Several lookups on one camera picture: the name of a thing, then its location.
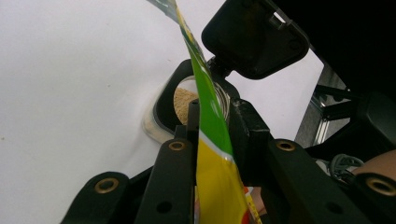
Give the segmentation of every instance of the brass screw insert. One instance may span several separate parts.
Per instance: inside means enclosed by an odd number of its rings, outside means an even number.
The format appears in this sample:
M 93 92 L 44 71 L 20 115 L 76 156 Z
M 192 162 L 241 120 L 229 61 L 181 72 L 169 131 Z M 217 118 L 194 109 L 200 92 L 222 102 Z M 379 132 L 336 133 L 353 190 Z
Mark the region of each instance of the brass screw insert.
M 169 148 L 174 150 L 174 151 L 180 151 L 186 147 L 186 144 L 183 142 L 172 142 L 169 144 Z
M 117 188 L 120 181 L 114 177 L 102 179 L 95 185 L 95 191 L 100 194 L 105 194 Z

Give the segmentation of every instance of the beige object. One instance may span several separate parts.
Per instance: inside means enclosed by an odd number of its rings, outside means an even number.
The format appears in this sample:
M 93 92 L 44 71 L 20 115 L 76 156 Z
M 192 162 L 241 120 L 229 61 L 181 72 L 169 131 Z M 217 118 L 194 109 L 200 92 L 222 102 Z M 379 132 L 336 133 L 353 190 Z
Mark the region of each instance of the beige object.
M 198 94 L 183 88 L 176 88 L 174 95 L 174 108 L 177 118 L 182 124 L 187 124 L 189 103 L 198 99 Z

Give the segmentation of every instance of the screw hole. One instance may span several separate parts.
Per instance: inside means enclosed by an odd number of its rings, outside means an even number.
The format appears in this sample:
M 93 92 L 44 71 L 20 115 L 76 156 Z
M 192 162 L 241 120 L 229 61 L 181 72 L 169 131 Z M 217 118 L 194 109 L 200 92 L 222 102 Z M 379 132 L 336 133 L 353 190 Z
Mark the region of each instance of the screw hole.
M 159 203 L 159 204 L 157 205 L 157 211 L 158 211 L 159 213 L 164 214 L 164 213 L 170 212 L 171 210 L 172 210 L 172 204 L 169 203 L 169 202 L 167 202 L 167 201 L 161 202 L 161 203 Z

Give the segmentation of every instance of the white background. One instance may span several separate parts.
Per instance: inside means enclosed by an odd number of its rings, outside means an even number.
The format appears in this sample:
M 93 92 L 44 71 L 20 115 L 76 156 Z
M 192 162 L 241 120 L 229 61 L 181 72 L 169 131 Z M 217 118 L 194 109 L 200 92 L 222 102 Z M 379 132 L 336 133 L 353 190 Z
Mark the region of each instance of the white background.
M 223 1 L 178 3 L 201 43 Z M 1 1 L 0 223 L 59 223 L 93 176 L 150 167 L 159 144 L 141 119 L 188 58 L 178 26 L 145 0 Z M 310 51 L 266 79 L 228 80 L 275 138 L 294 139 L 321 68 Z

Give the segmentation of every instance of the white table surface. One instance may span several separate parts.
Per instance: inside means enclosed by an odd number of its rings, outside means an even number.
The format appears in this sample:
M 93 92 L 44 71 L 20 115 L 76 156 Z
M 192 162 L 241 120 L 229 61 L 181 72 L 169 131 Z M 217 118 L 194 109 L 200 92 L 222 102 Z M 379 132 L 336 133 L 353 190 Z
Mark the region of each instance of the white table surface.
M 178 1 L 200 43 L 222 3 Z M 143 132 L 144 111 L 189 58 L 159 9 L 145 0 L 6 0 L 0 44 L 0 223 L 59 223 L 90 178 L 133 177 L 154 163 L 159 144 Z M 275 138 L 294 139 L 322 66 L 310 51 L 263 80 L 228 80 Z

